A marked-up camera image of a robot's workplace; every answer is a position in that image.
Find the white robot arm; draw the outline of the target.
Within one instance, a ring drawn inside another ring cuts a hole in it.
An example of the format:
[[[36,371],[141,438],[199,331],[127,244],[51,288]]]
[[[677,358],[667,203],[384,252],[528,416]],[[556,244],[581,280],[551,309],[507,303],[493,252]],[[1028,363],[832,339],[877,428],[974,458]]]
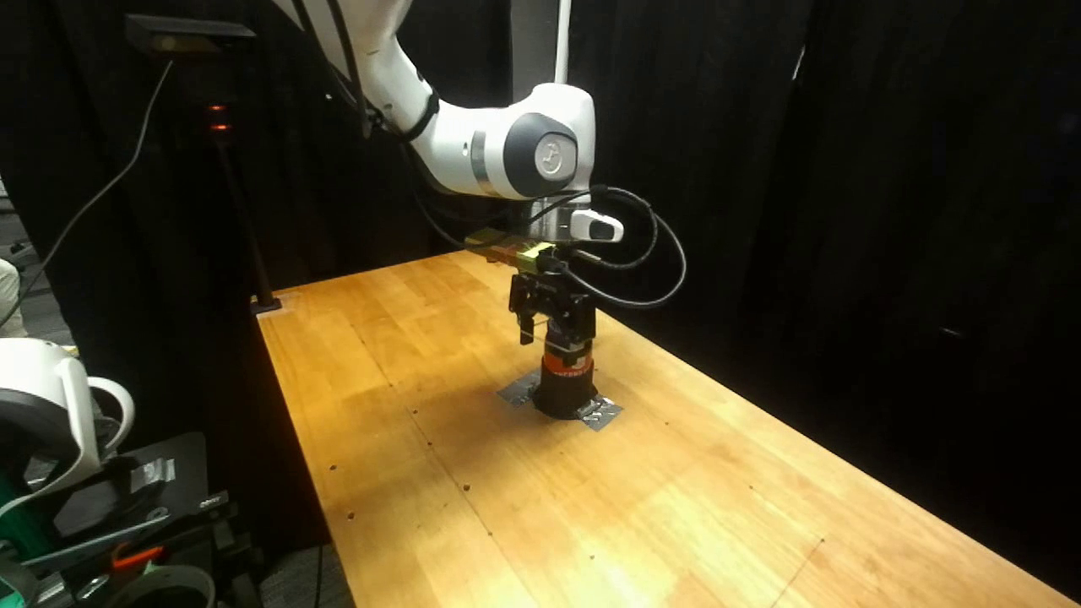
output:
[[[411,0],[327,0],[360,105],[457,195],[592,203],[593,98],[540,82],[502,107],[444,103],[397,44]]]

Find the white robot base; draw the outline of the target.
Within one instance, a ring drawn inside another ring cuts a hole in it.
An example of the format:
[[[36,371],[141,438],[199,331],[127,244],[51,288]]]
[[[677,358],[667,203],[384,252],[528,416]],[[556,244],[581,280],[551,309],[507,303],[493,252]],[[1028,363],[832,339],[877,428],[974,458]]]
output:
[[[29,483],[0,508],[11,515],[98,476],[136,426],[136,398],[53,341],[0,339],[0,420],[57,463],[43,483]]]

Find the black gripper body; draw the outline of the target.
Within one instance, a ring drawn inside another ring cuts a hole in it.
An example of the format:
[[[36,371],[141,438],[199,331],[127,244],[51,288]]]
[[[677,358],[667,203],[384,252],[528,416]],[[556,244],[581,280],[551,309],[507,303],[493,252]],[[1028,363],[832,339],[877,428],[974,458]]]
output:
[[[518,270],[509,276],[509,315],[543,315],[551,331],[581,329],[593,339],[593,296],[565,270]]]

